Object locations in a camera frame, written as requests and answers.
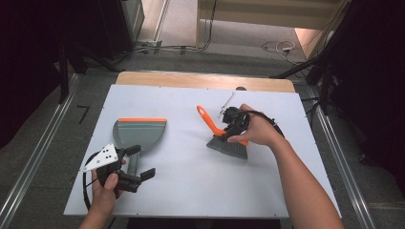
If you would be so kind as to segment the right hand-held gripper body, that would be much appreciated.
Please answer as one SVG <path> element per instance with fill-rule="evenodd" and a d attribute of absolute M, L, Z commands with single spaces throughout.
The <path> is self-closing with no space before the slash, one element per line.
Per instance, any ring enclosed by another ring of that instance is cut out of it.
<path fill-rule="evenodd" d="M 226 100 L 221 107 L 218 114 L 218 118 L 222 120 L 222 123 L 226 124 L 224 128 L 227 132 L 243 132 L 249 125 L 249 116 L 247 113 L 241 111 L 237 107 L 230 106 L 230 102 L 235 96 L 235 92 Z"/>

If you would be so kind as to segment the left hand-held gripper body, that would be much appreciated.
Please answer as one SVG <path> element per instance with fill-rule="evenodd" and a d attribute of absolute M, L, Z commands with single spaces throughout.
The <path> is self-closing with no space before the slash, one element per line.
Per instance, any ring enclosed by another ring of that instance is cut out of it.
<path fill-rule="evenodd" d="M 83 172 L 95 170 L 97 179 L 101 185 L 105 183 L 106 178 L 110 174 L 117 174 L 116 198 L 118 198 L 120 191 L 135 193 L 141 185 L 140 177 L 128 175 L 121 169 L 122 160 L 127 156 L 125 149 L 119 149 L 113 143 L 109 143 L 102 150 L 91 156 L 83 168 Z"/>

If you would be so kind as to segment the orange brush with grey bristles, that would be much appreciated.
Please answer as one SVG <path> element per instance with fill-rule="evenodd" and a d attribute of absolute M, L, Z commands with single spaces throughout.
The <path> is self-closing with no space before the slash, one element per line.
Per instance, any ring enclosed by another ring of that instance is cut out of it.
<path fill-rule="evenodd" d="M 248 144 L 247 141 L 242 142 L 222 142 L 219 140 L 219 136 L 224 133 L 224 129 L 219 129 L 208 112 L 205 110 L 203 106 L 197 106 L 197 112 L 205 122 L 207 127 L 212 131 L 213 137 L 212 139 L 206 144 L 209 149 L 218 151 L 222 154 L 228 156 L 234 156 L 240 159 L 247 159 L 247 151 L 246 145 Z"/>

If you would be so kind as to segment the grey dustpan with orange lip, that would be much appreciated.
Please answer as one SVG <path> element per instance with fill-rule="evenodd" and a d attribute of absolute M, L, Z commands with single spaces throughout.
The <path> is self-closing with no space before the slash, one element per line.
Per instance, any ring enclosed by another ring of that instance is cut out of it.
<path fill-rule="evenodd" d="M 113 126 L 113 138 L 119 148 L 139 145 L 142 152 L 148 151 L 160 141 L 166 123 L 162 117 L 122 117 Z"/>

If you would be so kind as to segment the person's right hand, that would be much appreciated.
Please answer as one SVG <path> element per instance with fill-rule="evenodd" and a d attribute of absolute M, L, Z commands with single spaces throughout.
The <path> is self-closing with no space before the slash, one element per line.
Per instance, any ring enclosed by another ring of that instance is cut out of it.
<path fill-rule="evenodd" d="M 248 112 L 250 116 L 250 122 L 247 130 L 241 135 L 234 135 L 227 139 L 228 142 L 242 142 L 251 141 L 256 144 L 266 145 L 273 147 L 278 140 L 284 140 L 284 138 L 276 131 L 276 129 L 259 114 L 252 114 L 252 108 L 246 104 L 242 104 L 240 109 L 244 112 Z"/>

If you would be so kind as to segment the person's left hand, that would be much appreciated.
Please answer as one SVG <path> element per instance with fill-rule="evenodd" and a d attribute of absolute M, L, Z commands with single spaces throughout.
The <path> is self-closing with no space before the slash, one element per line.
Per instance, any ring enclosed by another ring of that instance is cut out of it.
<path fill-rule="evenodd" d="M 95 219 L 108 218 L 116 205 L 116 195 L 114 189 L 118 183 L 118 175 L 115 173 L 110 174 L 103 185 L 97 180 L 96 171 L 92 171 L 92 179 L 95 182 L 92 184 L 93 199 L 89 216 Z"/>

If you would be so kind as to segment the white table board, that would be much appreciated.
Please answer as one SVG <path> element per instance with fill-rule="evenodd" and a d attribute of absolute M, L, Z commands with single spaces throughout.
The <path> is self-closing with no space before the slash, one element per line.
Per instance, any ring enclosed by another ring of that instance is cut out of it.
<path fill-rule="evenodd" d="M 138 170 L 155 169 L 136 193 L 117 200 L 115 215 L 125 217 L 256 218 L 287 216 L 273 153 L 250 143 L 247 159 L 207 148 L 212 133 L 197 112 L 203 106 L 222 122 L 225 102 L 245 103 L 274 119 L 297 155 L 327 194 L 333 190 L 296 93 L 248 92 L 114 85 L 110 88 L 87 153 L 113 142 L 113 126 L 121 117 L 164 117 L 162 138 L 141 153 Z"/>

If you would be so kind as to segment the wooden table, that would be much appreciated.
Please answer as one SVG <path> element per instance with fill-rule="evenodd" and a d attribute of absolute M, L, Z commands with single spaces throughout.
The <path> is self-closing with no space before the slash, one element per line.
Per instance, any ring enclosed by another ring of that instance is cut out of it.
<path fill-rule="evenodd" d="M 223 74 L 122 72 L 118 75 L 116 83 L 118 85 L 218 90 L 245 88 L 247 91 L 254 92 L 295 92 L 293 83 L 288 79 L 255 78 Z"/>

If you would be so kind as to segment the black metal stand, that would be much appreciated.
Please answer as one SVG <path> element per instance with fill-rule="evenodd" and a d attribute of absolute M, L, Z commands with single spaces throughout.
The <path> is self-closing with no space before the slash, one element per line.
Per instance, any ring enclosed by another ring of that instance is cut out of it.
<path fill-rule="evenodd" d="M 322 82 L 320 87 L 320 94 L 318 100 L 315 102 L 314 109 L 320 108 L 321 111 L 327 115 L 329 103 L 329 88 L 332 82 L 333 60 L 335 59 L 338 48 L 343 44 L 342 37 L 346 34 L 350 23 L 360 8 L 361 0 L 349 0 L 347 9 L 341 17 L 340 23 L 337 26 L 331 38 L 324 43 L 323 49 L 310 58 L 306 62 L 295 65 L 290 70 L 272 76 L 272 79 L 287 79 L 288 77 L 304 70 L 309 69 L 305 81 L 310 86 L 315 86 L 317 83 Z"/>
<path fill-rule="evenodd" d="M 121 73 L 123 69 L 118 69 L 108 63 L 101 56 L 77 43 L 61 44 L 58 47 L 58 64 L 60 75 L 60 98 L 59 103 L 63 103 L 70 94 L 70 86 L 68 81 L 68 65 L 71 65 L 76 73 L 85 74 L 88 66 L 84 61 L 84 57 L 88 56 L 96 63 L 114 73 Z"/>

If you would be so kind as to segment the dark cabinet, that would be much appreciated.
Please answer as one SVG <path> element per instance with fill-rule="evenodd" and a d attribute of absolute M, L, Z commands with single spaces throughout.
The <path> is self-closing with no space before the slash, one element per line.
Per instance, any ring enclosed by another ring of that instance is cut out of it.
<path fill-rule="evenodd" d="M 145 19 L 141 0 L 98 0 L 108 39 L 107 56 L 131 52 Z"/>

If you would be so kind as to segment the aluminium floor rail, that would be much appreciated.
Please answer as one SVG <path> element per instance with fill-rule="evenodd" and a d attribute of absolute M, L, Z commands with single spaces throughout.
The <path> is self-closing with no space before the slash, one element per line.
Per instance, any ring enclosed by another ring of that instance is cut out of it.
<path fill-rule="evenodd" d="M 11 224 L 14 214 L 16 213 L 22 199 L 26 195 L 33 177 L 35 176 L 36 171 L 38 170 L 48 151 L 48 148 L 50 147 L 50 144 L 53 141 L 60 123 L 62 122 L 72 103 L 80 79 L 81 77 L 77 73 L 74 73 L 71 77 L 68 84 L 70 87 L 68 95 L 63 102 L 56 106 L 51 120 L 32 151 L 32 155 L 23 167 L 18 179 L 11 186 L 11 190 L 6 197 L 6 201 L 0 210 L 0 229 L 8 229 L 9 225 Z"/>
<path fill-rule="evenodd" d="M 330 123 L 330 118 L 322 112 L 319 105 L 314 104 L 314 107 L 361 229 L 376 229 L 371 212 Z"/>

